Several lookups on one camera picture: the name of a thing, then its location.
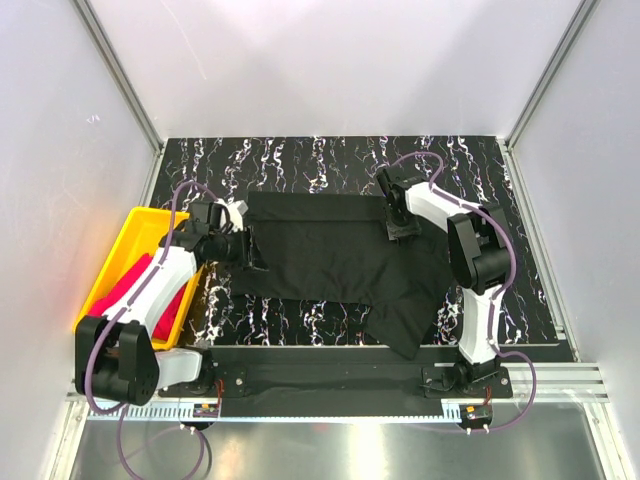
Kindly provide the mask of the black t shirt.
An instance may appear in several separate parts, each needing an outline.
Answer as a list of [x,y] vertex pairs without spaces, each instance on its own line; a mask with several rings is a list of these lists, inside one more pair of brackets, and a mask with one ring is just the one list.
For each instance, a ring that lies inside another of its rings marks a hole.
[[419,219],[390,239],[379,196],[252,191],[247,204],[266,268],[233,270],[233,294],[366,305],[366,333],[416,356],[454,282],[442,230]]

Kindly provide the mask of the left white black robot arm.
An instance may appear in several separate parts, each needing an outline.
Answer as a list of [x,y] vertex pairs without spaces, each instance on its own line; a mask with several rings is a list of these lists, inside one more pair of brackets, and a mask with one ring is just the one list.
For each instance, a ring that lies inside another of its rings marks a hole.
[[95,405],[142,406],[182,384],[215,386],[211,357],[177,339],[206,264],[263,268],[244,201],[196,201],[189,211],[135,207],[74,326],[75,387]]

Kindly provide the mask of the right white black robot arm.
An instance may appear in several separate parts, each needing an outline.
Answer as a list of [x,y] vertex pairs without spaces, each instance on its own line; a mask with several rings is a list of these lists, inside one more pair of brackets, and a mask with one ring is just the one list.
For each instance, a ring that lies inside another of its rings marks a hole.
[[463,290],[459,359],[439,381],[427,381],[425,389],[476,396],[499,372],[500,307],[517,270],[504,212],[499,206],[456,197],[433,180],[394,178],[386,169],[376,180],[386,201],[389,237],[396,240],[413,234],[420,218],[442,229],[447,234],[453,277]]

